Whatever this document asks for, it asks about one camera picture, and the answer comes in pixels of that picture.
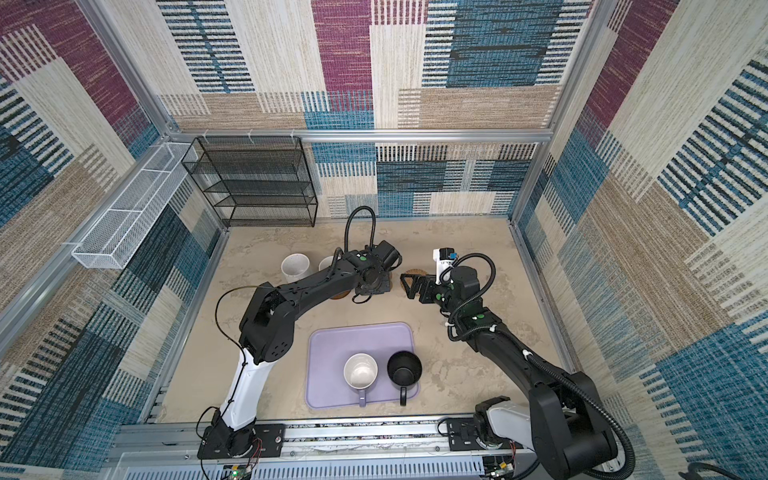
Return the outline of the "white mug blue handle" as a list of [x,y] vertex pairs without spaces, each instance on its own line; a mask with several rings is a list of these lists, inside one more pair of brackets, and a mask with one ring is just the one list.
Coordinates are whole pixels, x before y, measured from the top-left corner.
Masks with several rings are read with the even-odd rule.
[[323,270],[331,268],[332,265],[333,265],[333,262],[334,262],[334,257],[333,256],[325,257],[318,264],[318,271],[323,271]]

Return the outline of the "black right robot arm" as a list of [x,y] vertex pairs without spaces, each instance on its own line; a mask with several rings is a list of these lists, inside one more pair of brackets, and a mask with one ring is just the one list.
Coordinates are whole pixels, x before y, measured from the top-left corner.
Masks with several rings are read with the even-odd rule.
[[474,268],[403,274],[400,281],[408,298],[439,306],[450,341],[464,342],[491,360],[525,394],[531,448],[552,478],[627,479],[634,473],[631,440],[603,406],[591,378],[551,364],[515,336],[485,306],[490,286],[480,283]]

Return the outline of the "brown wooden round coaster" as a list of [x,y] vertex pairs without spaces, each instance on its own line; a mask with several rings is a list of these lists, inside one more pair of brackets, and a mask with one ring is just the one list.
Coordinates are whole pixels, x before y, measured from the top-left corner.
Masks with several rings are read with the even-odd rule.
[[331,297],[331,299],[332,300],[341,300],[341,299],[347,297],[352,291],[353,290],[346,290],[346,291],[341,292],[341,293],[339,293],[337,295],[334,295],[333,297]]

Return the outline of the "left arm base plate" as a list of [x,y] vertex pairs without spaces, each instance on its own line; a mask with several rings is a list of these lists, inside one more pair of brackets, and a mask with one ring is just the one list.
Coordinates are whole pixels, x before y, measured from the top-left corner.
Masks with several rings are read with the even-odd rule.
[[209,426],[204,432],[197,458],[248,459],[253,454],[262,458],[276,458],[282,452],[285,430],[285,424],[251,423],[239,430],[234,430],[225,423]]

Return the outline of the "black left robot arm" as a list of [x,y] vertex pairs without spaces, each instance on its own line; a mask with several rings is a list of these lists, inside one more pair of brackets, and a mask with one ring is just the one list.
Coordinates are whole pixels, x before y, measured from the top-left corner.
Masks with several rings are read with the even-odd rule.
[[293,345],[295,323],[307,311],[346,291],[371,295],[402,263],[387,241],[363,250],[338,250],[331,265],[304,279],[256,287],[239,324],[239,367],[226,401],[214,410],[197,458],[242,458],[256,446],[257,407],[268,376]]

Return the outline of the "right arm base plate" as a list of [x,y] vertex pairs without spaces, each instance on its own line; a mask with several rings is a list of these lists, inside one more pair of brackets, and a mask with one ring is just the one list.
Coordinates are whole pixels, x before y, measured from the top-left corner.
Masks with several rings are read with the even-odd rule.
[[444,417],[438,421],[437,431],[448,439],[451,451],[532,448],[531,439],[528,436],[513,438],[497,434],[485,417],[477,415]]

